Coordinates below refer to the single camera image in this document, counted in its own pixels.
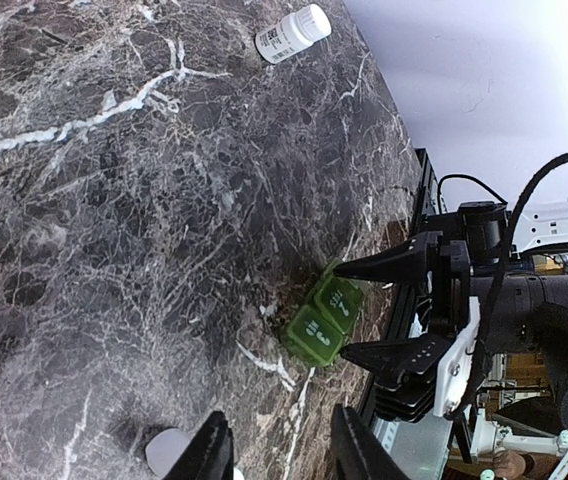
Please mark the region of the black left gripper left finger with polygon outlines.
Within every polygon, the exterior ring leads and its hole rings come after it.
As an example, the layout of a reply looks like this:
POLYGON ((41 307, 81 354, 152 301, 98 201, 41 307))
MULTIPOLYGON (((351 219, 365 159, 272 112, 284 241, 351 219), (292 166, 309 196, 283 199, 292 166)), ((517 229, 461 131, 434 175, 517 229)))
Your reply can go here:
POLYGON ((232 480, 233 430, 222 411, 213 411, 164 480, 232 480))

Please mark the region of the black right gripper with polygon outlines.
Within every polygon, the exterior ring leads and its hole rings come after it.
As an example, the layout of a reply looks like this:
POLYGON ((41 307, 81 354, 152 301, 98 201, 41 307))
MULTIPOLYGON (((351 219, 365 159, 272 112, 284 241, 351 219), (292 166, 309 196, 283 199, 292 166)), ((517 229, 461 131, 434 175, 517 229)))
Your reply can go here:
POLYGON ((333 273, 377 283, 419 285, 432 280, 430 333, 401 341, 351 343, 340 356, 372 373, 384 388, 433 383, 438 362, 452 345, 440 335, 458 335, 469 322, 471 263, 466 242, 442 243, 441 231, 421 232, 380 253, 340 263, 333 273))

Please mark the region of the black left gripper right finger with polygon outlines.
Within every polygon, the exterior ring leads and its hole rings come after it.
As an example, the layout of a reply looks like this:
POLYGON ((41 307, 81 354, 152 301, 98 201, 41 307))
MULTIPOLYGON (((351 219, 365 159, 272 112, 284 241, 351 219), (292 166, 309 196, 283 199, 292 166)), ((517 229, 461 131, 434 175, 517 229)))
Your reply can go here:
POLYGON ((337 479, 409 479, 354 408, 343 404, 333 407, 330 438, 337 479))

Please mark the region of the green weekly pill organizer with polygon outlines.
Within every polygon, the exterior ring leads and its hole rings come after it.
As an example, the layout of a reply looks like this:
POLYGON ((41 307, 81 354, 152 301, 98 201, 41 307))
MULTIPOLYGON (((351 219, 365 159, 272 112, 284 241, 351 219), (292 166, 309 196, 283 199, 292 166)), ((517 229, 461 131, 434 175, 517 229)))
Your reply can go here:
POLYGON ((357 281, 336 276, 331 261, 280 333, 286 350, 310 367, 331 365, 354 329, 364 291, 357 281))

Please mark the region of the white pill bottle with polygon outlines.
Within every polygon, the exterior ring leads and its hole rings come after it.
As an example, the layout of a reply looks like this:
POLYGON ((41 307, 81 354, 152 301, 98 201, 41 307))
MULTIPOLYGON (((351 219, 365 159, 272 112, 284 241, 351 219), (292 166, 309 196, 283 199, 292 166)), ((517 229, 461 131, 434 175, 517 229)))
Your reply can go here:
POLYGON ((264 60, 278 64, 331 33, 332 26, 324 10, 317 4, 309 4, 258 32, 255 46, 264 60))
MULTIPOLYGON (((189 437, 177 428, 169 428, 157 434, 148 443, 145 450, 146 460, 151 471, 160 479, 163 479, 194 436, 189 437)), ((235 466, 234 462, 233 479, 244 478, 244 474, 235 466)))

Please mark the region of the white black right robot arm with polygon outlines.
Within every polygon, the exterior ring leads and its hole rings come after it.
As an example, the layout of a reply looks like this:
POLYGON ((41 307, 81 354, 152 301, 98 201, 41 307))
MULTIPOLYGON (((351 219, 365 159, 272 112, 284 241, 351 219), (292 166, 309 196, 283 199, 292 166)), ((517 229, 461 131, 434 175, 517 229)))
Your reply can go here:
POLYGON ((568 430, 568 275, 516 273, 500 262, 511 223, 503 203, 467 202, 427 217, 396 247, 336 266, 338 277, 410 284, 430 301, 421 336, 341 351, 372 374, 378 418, 451 417, 487 375, 475 354, 533 351, 543 356, 559 422, 568 430))

